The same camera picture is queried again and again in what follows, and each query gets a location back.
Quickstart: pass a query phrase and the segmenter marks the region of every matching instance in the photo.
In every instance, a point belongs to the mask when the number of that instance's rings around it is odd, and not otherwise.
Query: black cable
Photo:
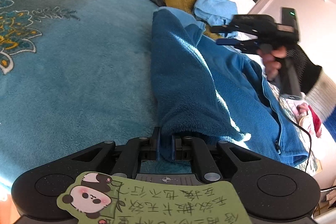
[[[288,116],[287,114],[284,112],[282,106],[280,105],[280,102],[279,102],[279,106],[280,106],[280,109],[281,109],[281,112],[282,114],[286,117],[286,119],[288,121],[290,121],[293,125],[295,125],[297,128],[301,129],[304,133],[306,133],[309,137],[309,141],[310,141],[310,146],[309,146],[309,153],[308,153],[308,159],[307,159],[307,165],[306,165],[306,169],[305,169],[305,172],[307,173],[307,168],[308,168],[308,165],[309,165],[309,158],[310,158],[310,155],[311,155],[311,143],[312,143],[312,140],[311,140],[311,135],[309,134],[309,132],[307,130],[305,130],[304,128],[302,128],[300,125],[298,125],[297,123],[293,122]],[[320,189],[320,192],[328,192],[328,191],[331,191],[331,190],[335,190],[336,189],[336,185],[335,186],[332,186],[332,187],[329,187],[329,188],[324,188],[324,189]]]

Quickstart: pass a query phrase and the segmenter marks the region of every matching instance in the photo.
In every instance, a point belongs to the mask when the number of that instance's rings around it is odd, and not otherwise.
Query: red cloth
[[[309,105],[308,107],[309,107],[309,109],[311,111],[311,115],[313,117],[313,124],[314,124],[314,129],[315,129],[316,137],[320,138],[320,135],[321,135],[320,128],[322,126],[322,121],[317,116],[317,114],[314,112],[314,110],[311,108],[311,106]]]

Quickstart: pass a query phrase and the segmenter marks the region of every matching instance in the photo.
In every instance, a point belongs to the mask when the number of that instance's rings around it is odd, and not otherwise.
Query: black mesh glove
[[[307,94],[317,82],[322,67],[313,64],[298,44],[287,50],[287,57],[293,60],[301,91]]]

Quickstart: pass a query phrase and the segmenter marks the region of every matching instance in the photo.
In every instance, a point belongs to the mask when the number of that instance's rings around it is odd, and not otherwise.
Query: hand
[[[277,50],[273,50],[270,54],[265,54],[262,52],[262,50],[257,50],[257,54],[259,54],[262,58],[262,62],[265,66],[267,80],[273,81],[279,73],[278,70],[281,68],[281,63],[276,61],[275,58],[285,58],[287,54],[286,48],[282,46]]]

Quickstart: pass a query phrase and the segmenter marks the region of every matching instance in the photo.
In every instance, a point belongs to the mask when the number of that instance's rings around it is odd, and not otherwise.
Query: metal screw
[[[114,173],[113,176],[127,178],[127,175],[124,173]]]
[[[208,181],[217,181],[217,180],[220,180],[221,175],[219,175],[217,173],[206,173],[204,175],[204,178]]]

